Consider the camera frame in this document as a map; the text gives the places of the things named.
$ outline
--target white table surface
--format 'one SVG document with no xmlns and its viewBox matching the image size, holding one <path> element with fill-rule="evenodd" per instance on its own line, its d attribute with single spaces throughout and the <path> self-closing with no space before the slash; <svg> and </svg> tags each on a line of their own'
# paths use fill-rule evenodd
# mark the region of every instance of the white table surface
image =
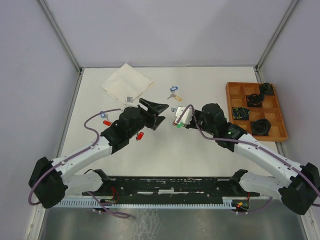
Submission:
<svg viewBox="0 0 320 240">
<path fill-rule="evenodd" d="M 76 97 L 62 155 L 69 154 L 91 142 L 95 134 L 83 127 L 85 120 L 100 111 L 120 108 L 121 104 L 111 97 L 100 85 L 117 68 L 86 68 Z M 142 140 L 130 140 L 122 150 L 104 157 L 84 168 L 102 169 L 107 175 L 117 176 L 215 176 L 229 177 L 239 169 L 255 174 L 270 174 L 255 163 L 204 139 L 198 130 L 177 128 L 171 107 L 193 104 L 198 110 L 207 103 L 218 103 L 228 119 L 226 97 L 227 82 L 252 82 L 257 79 L 252 67 L 137 67 L 137 71 L 154 81 L 142 94 L 148 101 L 169 104 L 161 115 L 166 119 L 156 131 L 144 128 Z M 178 102 L 168 99 L 170 87 L 178 86 Z M 109 114 L 115 121 L 121 112 Z M 103 119 L 98 116 L 88 124 L 102 132 Z M 277 151 L 274 142 L 264 142 Z"/>
</svg>

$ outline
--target metal floor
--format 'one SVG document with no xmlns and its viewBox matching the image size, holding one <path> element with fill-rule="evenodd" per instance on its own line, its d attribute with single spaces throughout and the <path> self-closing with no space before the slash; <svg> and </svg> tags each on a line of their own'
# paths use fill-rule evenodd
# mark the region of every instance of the metal floor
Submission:
<svg viewBox="0 0 320 240">
<path fill-rule="evenodd" d="M 251 200 L 251 209 L 266 201 Z M 300 216 L 282 203 L 251 215 L 216 209 L 120 209 L 134 218 L 90 209 L 51 208 L 39 240 L 306 240 Z"/>
</svg>

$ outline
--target metal edge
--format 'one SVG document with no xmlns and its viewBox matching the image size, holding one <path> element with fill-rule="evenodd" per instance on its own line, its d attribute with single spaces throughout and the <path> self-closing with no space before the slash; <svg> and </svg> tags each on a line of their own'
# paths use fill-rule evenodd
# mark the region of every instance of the metal edge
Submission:
<svg viewBox="0 0 320 240">
<path fill-rule="evenodd" d="M 57 150 L 57 154 L 56 154 L 57 158 L 60 157 L 62 149 L 63 149 L 64 144 L 65 144 L 65 140 L 66 140 L 66 136 L 67 136 L 67 132 L 68 132 L 68 127 L 69 127 L 69 124 L 70 124 L 72 112 L 73 112 L 75 104 L 76 104 L 76 99 L 77 99 L 78 92 L 79 92 L 79 89 L 80 89 L 80 85 L 81 85 L 81 80 L 82 80 L 83 74 L 84 74 L 84 70 L 81 71 L 81 73 L 78 75 L 78 78 L 76 80 L 76 84 L 75 84 L 75 88 L 74 88 L 74 91 L 73 91 L 70 107 L 69 107 L 69 110 L 68 110 L 68 114 L 67 114 L 67 117 L 66 117 L 66 120 L 65 120 L 65 124 L 64 124 L 64 128 L 63 128 L 63 132 L 62 132 L 61 141 L 60 141 L 60 144 L 59 144 L 59 147 L 58 147 L 58 150 Z"/>
<path fill-rule="evenodd" d="M 25 240 L 36 240 L 39 238 L 42 222 L 45 216 L 46 210 L 42 205 L 34 206 L 29 218 L 29 223 L 25 231 Z"/>
<path fill-rule="evenodd" d="M 48 22 L 50 23 L 55 35 L 57 36 L 59 42 L 61 43 L 63 49 L 65 50 L 66 54 L 68 55 L 69 59 L 71 60 L 74 68 L 77 70 L 78 73 L 81 72 L 81 67 L 75 57 L 75 55 L 73 54 L 73 52 L 71 51 L 71 48 L 69 47 L 66 38 L 64 37 L 64 35 L 62 34 L 56 20 L 55 17 L 53 15 L 53 12 L 50 10 L 49 5 L 47 3 L 46 0 L 36 0 L 36 2 L 38 3 L 39 7 L 41 8 L 43 14 L 45 15 L 46 19 L 48 20 Z"/>
<path fill-rule="evenodd" d="M 265 50 L 262 53 L 259 61 L 256 64 L 256 68 L 257 69 L 261 69 L 263 67 L 263 65 L 265 64 L 266 59 L 268 58 L 270 52 L 272 51 L 272 49 L 275 46 L 277 40 L 279 39 L 279 36 L 281 35 L 283 30 L 287 26 L 287 23 L 288 23 L 290 17 L 292 16 L 293 12 L 297 8 L 299 2 L 300 2 L 300 0 L 292 0 L 290 5 L 288 6 L 283 18 L 281 19 L 278 27 L 276 28 L 274 34 L 272 35 L 270 41 L 268 42 Z"/>
<path fill-rule="evenodd" d="M 190 64 L 184 64 L 184 65 L 149 65 L 149 66 L 144 66 L 144 65 L 134 65 L 131 63 L 128 63 L 131 67 L 133 68 L 202 68 L 202 67 L 215 67 L 215 68 L 254 68 L 256 67 L 256 64 L 214 64 L 214 65 L 190 65 Z M 121 68 L 122 65 L 109 65 L 109 66 L 84 66 L 83 68 L 86 69 L 116 69 L 116 68 Z"/>
<path fill-rule="evenodd" d="M 258 68 L 254 68 L 254 73 L 256 76 L 256 80 L 258 83 L 264 83 L 264 76 L 262 71 Z M 278 153 L 284 157 L 288 157 L 289 154 L 286 150 L 285 144 L 283 142 L 276 142 L 275 143 L 276 149 Z M 305 215 L 301 215 L 302 225 L 304 227 L 305 234 L 308 240 L 320 240 L 320 229 L 317 222 L 317 219 L 314 215 L 314 211 L 312 208 L 306 212 Z"/>
<path fill-rule="evenodd" d="M 314 211 L 310 208 L 305 215 L 301 216 L 301 220 L 308 240 L 320 240 L 319 225 Z"/>
</svg>

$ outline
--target yellow key tag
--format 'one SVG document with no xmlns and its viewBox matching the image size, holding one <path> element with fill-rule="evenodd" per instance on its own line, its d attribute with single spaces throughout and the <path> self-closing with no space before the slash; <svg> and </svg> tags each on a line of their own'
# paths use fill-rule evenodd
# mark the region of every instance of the yellow key tag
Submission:
<svg viewBox="0 0 320 240">
<path fill-rule="evenodd" d="M 181 101 L 182 101 L 182 98 L 181 98 L 181 97 L 179 97 L 179 96 L 177 96 L 177 95 L 175 95 L 175 96 L 174 96 L 174 99 L 178 100 L 179 102 L 181 102 Z"/>
</svg>

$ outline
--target white cloth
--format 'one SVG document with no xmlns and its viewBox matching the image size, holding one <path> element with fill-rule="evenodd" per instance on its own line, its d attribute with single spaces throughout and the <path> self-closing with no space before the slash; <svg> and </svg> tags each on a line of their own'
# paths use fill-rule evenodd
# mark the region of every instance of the white cloth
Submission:
<svg viewBox="0 0 320 240">
<path fill-rule="evenodd" d="M 153 81 L 126 63 L 116 70 L 101 87 L 125 105 L 127 97 L 133 97 L 134 100 L 147 90 L 151 84 L 153 84 Z"/>
</svg>

